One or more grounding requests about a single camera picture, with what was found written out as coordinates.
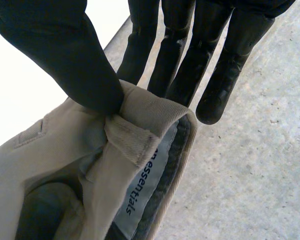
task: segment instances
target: concrete floor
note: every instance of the concrete floor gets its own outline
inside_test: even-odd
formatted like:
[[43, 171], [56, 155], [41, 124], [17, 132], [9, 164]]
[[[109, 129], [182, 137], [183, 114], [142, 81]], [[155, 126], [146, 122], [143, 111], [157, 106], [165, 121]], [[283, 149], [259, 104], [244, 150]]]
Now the concrete floor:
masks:
[[[160, 12], [157, 39], [139, 84], [143, 88], [164, 29]], [[105, 50], [115, 70], [131, 30], [128, 19]], [[226, 31], [190, 106], [193, 111], [225, 36]], [[156, 239], [300, 240], [300, 0], [254, 48], [222, 119], [211, 126], [199, 123], [188, 167]]]

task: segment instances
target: glove finger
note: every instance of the glove finger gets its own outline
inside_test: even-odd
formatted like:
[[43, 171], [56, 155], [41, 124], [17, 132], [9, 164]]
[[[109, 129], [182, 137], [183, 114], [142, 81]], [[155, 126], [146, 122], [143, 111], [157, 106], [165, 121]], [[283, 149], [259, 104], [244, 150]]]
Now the glove finger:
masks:
[[165, 97], [184, 51], [194, 11], [194, 0], [162, 0], [165, 33], [148, 91]]
[[225, 4], [196, 1], [190, 46], [169, 87], [168, 99], [189, 107], [232, 10]]
[[117, 77], [137, 85], [144, 73], [158, 26], [160, 0], [129, 0], [132, 33]]

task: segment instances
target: glove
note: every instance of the glove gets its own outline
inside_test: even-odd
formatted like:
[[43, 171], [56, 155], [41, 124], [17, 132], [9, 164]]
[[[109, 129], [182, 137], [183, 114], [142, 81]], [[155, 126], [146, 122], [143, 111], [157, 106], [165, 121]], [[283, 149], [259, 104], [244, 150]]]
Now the glove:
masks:
[[0, 240], [151, 240], [195, 139], [186, 107], [121, 81], [105, 117], [68, 98], [0, 147]]
[[[165, 33], [147, 89], [188, 107], [230, 19], [221, 55], [196, 108], [200, 122], [217, 123], [253, 47], [273, 25], [275, 17], [294, 2], [162, 0]], [[159, 0], [128, 0], [128, 3], [133, 27], [117, 76], [136, 85], [156, 38]], [[179, 66], [193, 11], [192, 38]]]

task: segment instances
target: black glove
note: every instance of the black glove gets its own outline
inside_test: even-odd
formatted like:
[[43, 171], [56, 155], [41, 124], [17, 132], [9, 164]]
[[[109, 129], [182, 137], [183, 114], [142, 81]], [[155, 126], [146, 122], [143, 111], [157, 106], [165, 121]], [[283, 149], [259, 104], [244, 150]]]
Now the black glove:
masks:
[[[294, 1], [162, 0], [165, 35], [147, 89], [188, 107], [230, 19], [221, 56], [196, 109], [199, 121], [215, 124], [253, 47], [270, 29], [275, 17]], [[133, 29], [117, 76], [137, 84], [156, 37], [159, 0], [128, 3]], [[194, 8], [192, 39], [177, 72]]]

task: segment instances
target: white label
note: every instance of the white label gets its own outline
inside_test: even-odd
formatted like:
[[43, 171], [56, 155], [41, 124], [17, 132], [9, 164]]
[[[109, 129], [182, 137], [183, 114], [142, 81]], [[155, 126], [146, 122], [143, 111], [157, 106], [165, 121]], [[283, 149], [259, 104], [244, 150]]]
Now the white label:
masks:
[[135, 235], [145, 207], [165, 170], [178, 123], [179, 121], [175, 122], [169, 128], [150, 161], [135, 176], [127, 189], [123, 204], [114, 219], [127, 240], [131, 240]]

